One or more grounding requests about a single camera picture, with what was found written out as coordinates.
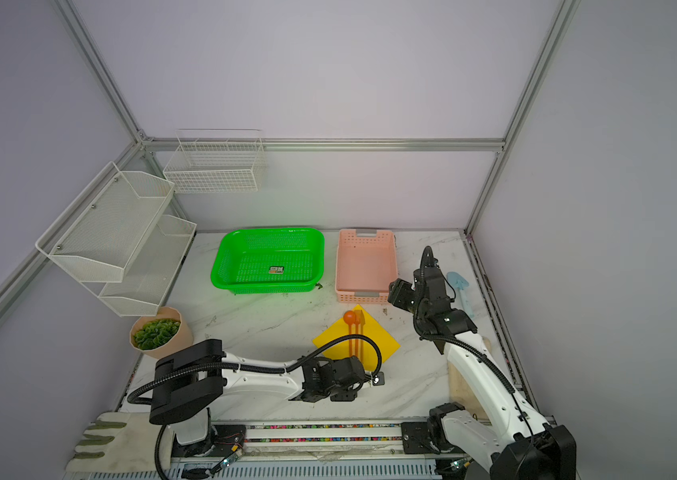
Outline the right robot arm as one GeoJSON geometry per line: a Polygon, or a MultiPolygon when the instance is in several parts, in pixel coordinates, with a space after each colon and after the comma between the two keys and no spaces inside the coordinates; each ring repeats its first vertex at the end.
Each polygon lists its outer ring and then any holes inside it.
{"type": "Polygon", "coordinates": [[[395,280],[388,302],[413,317],[422,340],[437,346],[469,385],[490,422],[485,426],[464,408],[446,407],[432,417],[441,442],[456,447],[491,479],[575,479],[577,446],[570,431],[551,425],[496,365],[477,326],[452,307],[438,267],[414,271],[414,282],[395,280]]]}

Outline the orange plastic spoon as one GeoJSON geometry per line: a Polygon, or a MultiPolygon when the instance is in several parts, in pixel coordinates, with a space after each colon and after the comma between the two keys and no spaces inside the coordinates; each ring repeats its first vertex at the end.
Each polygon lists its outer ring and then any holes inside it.
{"type": "MultiPolygon", "coordinates": [[[[358,335],[363,333],[364,315],[361,310],[349,310],[343,314],[343,322],[348,327],[349,335],[358,335]]],[[[359,361],[363,359],[363,347],[359,339],[350,339],[348,341],[348,353],[356,357],[359,361]]]]}

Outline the yellow paper napkin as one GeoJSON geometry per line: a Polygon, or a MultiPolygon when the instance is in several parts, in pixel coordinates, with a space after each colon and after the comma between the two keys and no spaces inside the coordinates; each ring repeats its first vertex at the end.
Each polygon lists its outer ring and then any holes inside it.
{"type": "MultiPolygon", "coordinates": [[[[381,362],[386,362],[400,348],[399,343],[370,315],[370,313],[365,308],[357,304],[353,309],[361,310],[364,315],[363,333],[360,335],[368,337],[374,342],[381,353],[381,362]]],[[[312,343],[316,347],[322,347],[328,344],[328,342],[346,335],[349,335],[348,327],[343,322],[343,319],[340,318],[336,320],[334,324],[330,325],[326,331],[316,336],[316,338],[312,340],[312,343]]],[[[322,355],[331,360],[340,360],[350,357],[348,353],[348,341],[349,340],[346,340],[346,342],[341,342],[340,344],[330,347],[330,349],[324,351],[322,355]]],[[[366,371],[373,371],[378,364],[375,350],[364,340],[360,341],[363,347],[363,359],[360,362],[366,371]]]]}

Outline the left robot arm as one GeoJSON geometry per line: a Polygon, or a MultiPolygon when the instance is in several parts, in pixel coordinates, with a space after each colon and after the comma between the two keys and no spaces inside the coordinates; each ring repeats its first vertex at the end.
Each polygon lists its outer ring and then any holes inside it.
{"type": "Polygon", "coordinates": [[[218,339],[202,341],[158,360],[154,380],[126,396],[150,408],[150,424],[174,432],[187,456],[218,456],[244,442],[210,419],[210,404],[234,394],[272,394],[286,401],[352,402],[366,383],[382,384],[382,353],[363,334],[338,337],[290,363],[250,360],[224,352],[218,339]]]}

